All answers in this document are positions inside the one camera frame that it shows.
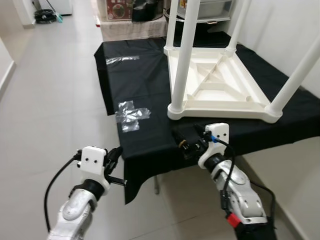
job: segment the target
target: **black tablecloth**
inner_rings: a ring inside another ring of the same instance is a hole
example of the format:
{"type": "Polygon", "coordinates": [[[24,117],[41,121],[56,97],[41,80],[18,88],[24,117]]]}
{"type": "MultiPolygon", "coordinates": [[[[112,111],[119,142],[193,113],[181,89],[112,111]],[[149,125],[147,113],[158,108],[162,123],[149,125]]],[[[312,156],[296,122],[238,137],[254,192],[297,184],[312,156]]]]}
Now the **black tablecloth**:
{"type": "MultiPolygon", "coordinates": [[[[223,48],[229,42],[223,32],[208,33],[195,39],[196,47],[223,48]]],[[[164,38],[104,42],[95,53],[102,95],[108,114],[118,110],[118,103],[133,100],[136,108],[148,108],[149,119],[139,121],[140,129],[118,135],[123,147],[125,202],[131,202],[148,178],[196,164],[182,158],[171,129],[178,128],[189,141],[198,135],[193,123],[202,125],[228,123],[230,144],[237,155],[294,143],[320,135],[320,102],[310,92],[299,89],[274,124],[255,119],[195,118],[169,120],[167,106],[171,101],[167,57],[163,54],[164,38]],[[139,56],[139,59],[106,65],[106,58],[139,56]]],[[[254,51],[237,46],[237,54],[272,100],[288,79],[254,51]]]]}

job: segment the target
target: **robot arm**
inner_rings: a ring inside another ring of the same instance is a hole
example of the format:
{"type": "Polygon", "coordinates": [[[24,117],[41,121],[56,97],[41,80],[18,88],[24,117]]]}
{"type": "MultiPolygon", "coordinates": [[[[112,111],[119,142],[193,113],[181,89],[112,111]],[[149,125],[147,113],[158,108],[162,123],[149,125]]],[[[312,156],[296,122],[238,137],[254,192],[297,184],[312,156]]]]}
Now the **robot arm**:
{"type": "Polygon", "coordinates": [[[121,147],[109,153],[93,146],[78,151],[77,166],[82,173],[82,184],[72,189],[69,200],[60,208],[57,223],[47,240],[83,240],[100,197],[108,193],[111,183],[126,184],[125,180],[110,176],[121,153],[121,147]]]}
{"type": "Polygon", "coordinates": [[[185,158],[196,158],[200,168],[210,172],[220,192],[221,208],[225,210],[226,219],[234,228],[237,238],[276,240],[273,221],[267,217],[248,176],[236,165],[232,167],[232,161],[224,157],[229,143],[229,125],[216,123],[205,128],[199,125],[194,127],[201,137],[197,144],[189,145],[180,132],[175,131],[173,136],[185,158]]]}

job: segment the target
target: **cardboard box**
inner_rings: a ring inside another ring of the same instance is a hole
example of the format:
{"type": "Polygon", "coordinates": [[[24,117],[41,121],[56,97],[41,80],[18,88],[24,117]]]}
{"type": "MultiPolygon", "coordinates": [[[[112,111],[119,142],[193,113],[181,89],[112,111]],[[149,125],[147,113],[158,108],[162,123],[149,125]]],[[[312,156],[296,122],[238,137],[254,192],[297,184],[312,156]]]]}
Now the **cardboard box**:
{"type": "Polygon", "coordinates": [[[132,19],[134,0],[106,0],[108,21],[127,21],[132,19]]]}

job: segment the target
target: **black cord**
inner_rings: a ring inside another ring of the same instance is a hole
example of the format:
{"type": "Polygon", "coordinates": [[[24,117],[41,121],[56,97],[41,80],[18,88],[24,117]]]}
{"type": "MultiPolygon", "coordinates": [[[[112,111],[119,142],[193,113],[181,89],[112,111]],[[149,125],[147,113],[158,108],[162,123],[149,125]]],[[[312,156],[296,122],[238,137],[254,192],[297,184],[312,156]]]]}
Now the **black cord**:
{"type": "Polygon", "coordinates": [[[48,195],[49,195],[49,191],[52,187],[52,185],[54,184],[55,180],[57,179],[57,177],[59,177],[59,175],[75,160],[75,156],[73,156],[73,158],[71,158],[65,165],[63,165],[63,167],[54,175],[54,177],[52,178],[51,182],[49,183],[48,187],[46,188],[45,191],[45,195],[44,195],[44,217],[45,217],[45,224],[46,224],[46,228],[48,230],[48,233],[51,230],[50,227],[50,222],[49,222],[49,217],[48,217],[48,195]]]}
{"type": "Polygon", "coordinates": [[[224,201],[224,210],[226,212],[226,214],[230,214],[230,210],[229,210],[229,207],[228,207],[228,193],[227,193],[227,187],[229,185],[229,182],[230,182],[230,179],[231,179],[231,175],[232,175],[232,172],[235,168],[235,164],[236,164],[236,152],[235,150],[233,149],[232,146],[230,146],[228,143],[226,143],[225,141],[219,139],[219,138],[216,138],[215,141],[217,143],[220,143],[220,144],[223,144],[225,145],[230,151],[231,151],[231,167],[230,167],[230,171],[229,171],[229,174],[228,176],[226,177],[226,180],[225,180],[225,183],[224,183],[224,186],[223,186],[223,190],[222,190],[222,197],[223,197],[223,201],[224,201]]]}
{"type": "Polygon", "coordinates": [[[259,183],[254,182],[254,181],[250,181],[250,182],[251,182],[251,184],[257,186],[258,188],[261,188],[261,189],[267,191],[271,195],[272,200],[271,200],[271,204],[270,204],[270,218],[271,218],[272,224],[274,224],[275,223],[275,213],[276,213],[276,195],[274,194],[273,191],[271,191],[266,186],[263,186],[259,183]]]}

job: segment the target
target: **black fabric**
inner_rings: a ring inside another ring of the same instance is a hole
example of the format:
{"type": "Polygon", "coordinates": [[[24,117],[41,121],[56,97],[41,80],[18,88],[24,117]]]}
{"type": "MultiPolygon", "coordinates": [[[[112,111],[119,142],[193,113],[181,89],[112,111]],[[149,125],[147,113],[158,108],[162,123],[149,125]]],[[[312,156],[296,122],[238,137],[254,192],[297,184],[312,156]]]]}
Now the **black fabric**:
{"type": "MultiPolygon", "coordinates": [[[[208,33],[202,37],[197,36],[194,45],[223,48],[229,39],[223,32],[208,33]]],[[[104,42],[95,54],[96,57],[100,56],[100,60],[96,60],[108,114],[118,109],[119,102],[130,100],[134,101],[136,108],[148,108],[151,111],[149,119],[139,121],[138,131],[123,133],[118,124],[118,135],[123,147],[124,178],[127,180],[126,203],[136,197],[148,178],[196,164],[195,161],[183,159],[171,136],[173,128],[178,128],[188,141],[193,142],[198,138],[193,123],[228,123],[230,144],[237,155],[320,135],[319,99],[302,89],[294,94],[283,110],[283,117],[274,124],[256,119],[232,118],[184,117],[178,121],[169,120],[167,106],[171,96],[164,45],[164,38],[104,42]],[[105,58],[139,56],[139,59],[106,66],[102,54],[105,58]]],[[[272,100],[288,77],[243,45],[237,46],[237,54],[266,96],[272,100]]]]}

